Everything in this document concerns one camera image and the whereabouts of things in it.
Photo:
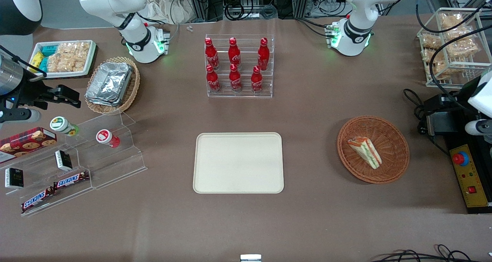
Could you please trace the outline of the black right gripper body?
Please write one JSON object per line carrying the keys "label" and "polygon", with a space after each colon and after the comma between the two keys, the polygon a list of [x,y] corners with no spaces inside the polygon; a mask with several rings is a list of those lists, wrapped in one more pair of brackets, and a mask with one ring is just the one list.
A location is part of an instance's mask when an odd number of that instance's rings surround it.
{"label": "black right gripper body", "polygon": [[12,89],[1,89],[1,108],[16,109],[20,106],[30,106],[47,110],[48,102],[51,101],[51,87],[44,84],[42,80],[30,81],[37,78],[31,72],[23,72],[22,77],[14,74],[19,83]]}

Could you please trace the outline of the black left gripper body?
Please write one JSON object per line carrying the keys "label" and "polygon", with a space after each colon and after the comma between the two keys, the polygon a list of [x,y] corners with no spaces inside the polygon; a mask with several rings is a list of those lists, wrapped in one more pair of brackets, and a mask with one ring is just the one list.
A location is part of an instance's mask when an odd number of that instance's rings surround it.
{"label": "black left gripper body", "polygon": [[437,94],[420,105],[423,115],[418,123],[418,133],[427,136],[449,134],[472,135],[467,124],[472,116],[472,107],[468,103],[472,94],[452,94],[456,102],[445,94]]}

